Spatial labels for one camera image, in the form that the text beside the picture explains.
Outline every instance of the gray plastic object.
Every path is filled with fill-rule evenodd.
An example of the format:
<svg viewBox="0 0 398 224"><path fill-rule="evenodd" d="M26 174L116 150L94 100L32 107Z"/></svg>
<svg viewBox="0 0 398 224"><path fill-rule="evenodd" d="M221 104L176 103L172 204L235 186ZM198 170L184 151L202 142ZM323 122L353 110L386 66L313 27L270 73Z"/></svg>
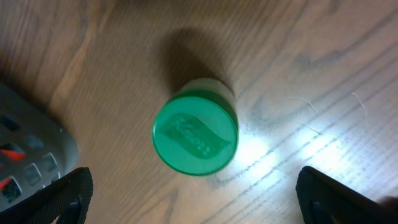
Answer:
<svg viewBox="0 0 398 224"><path fill-rule="evenodd" d="M77 159L66 130L0 83L0 212L69 173Z"/></svg>

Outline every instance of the wood grain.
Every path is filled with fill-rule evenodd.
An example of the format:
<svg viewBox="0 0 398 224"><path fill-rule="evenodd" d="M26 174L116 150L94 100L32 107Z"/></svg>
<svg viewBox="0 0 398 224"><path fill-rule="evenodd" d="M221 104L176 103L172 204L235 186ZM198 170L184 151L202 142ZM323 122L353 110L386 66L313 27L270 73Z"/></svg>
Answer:
<svg viewBox="0 0 398 224"><path fill-rule="evenodd" d="M394 0L0 0L1 78L75 138L87 223L303 223L305 165L398 194L397 27ZM208 177L169 169L150 136L196 77L238 100L238 152Z"/></svg>

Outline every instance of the knorr logo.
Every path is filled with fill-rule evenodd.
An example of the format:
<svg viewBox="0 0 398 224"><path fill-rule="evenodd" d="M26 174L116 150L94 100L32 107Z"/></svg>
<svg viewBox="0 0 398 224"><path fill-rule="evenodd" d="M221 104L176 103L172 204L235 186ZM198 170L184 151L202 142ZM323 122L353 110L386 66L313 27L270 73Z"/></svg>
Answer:
<svg viewBox="0 0 398 224"><path fill-rule="evenodd" d="M210 159L230 145L230 142L220 138L198 118L189 114L173 115L163 125L162 132L200 159Z"/></svg>

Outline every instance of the table surface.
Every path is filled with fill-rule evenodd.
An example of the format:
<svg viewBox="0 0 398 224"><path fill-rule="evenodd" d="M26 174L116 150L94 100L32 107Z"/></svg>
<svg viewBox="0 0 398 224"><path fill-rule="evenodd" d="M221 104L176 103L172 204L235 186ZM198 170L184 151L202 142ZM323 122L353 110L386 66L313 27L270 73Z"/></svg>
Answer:
<svg viewBox="0 0 398 224"><path fill-rule="evenodd" d="M305 165L398 194L397 28L396 0L0 0L1 79L75 138L87 223L303 223ZM234 91L240 125L234 160L206 177L151 140L197 77Z"/></svg>

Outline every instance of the red part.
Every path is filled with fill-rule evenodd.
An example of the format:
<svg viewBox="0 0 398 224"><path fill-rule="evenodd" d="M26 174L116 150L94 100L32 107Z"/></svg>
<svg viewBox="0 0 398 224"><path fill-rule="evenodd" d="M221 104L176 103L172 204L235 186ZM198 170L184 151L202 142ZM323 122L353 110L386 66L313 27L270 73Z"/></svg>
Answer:
<svg viewBox="0 0 398 224"><path fill-rule="evenodd" d="M13 160L14 162L21 161L22 159L25 158L25 153L23 152L16 152L16 151L11 151L7 149L0 149L2 153L4 153L8 158Z"/></svg>
<svg viewBox="0 0 398 224"><path fill-rule="evenodd" d="M3 188L5 188L5 186L6 186L7 184L9 184L11 181L12 181L12 178L8 178L8 179L6 179L6 180L4 180L4 181L0 181L0 190L2 190Z"/></svg>

